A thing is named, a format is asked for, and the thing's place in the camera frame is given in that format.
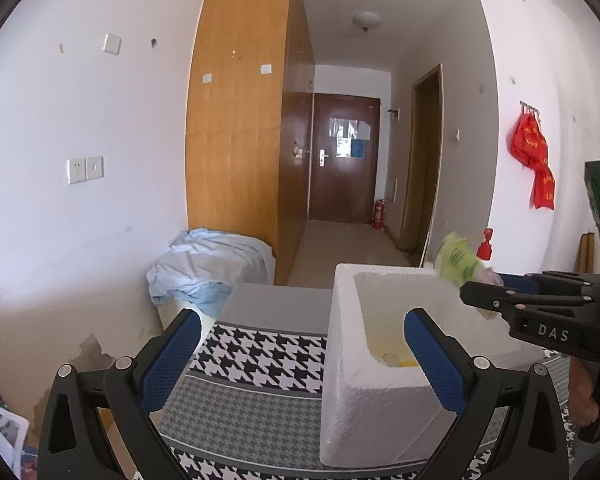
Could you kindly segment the person right hand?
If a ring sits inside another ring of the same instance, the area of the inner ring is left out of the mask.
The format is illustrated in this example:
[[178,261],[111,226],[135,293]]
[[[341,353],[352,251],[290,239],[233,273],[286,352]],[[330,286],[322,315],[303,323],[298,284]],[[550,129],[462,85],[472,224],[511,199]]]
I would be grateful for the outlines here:
[[578,427],[591,425],[600,414],[600,408],[593,399],[591,374],[577,358],[570,359],[568,410],[571,421]]

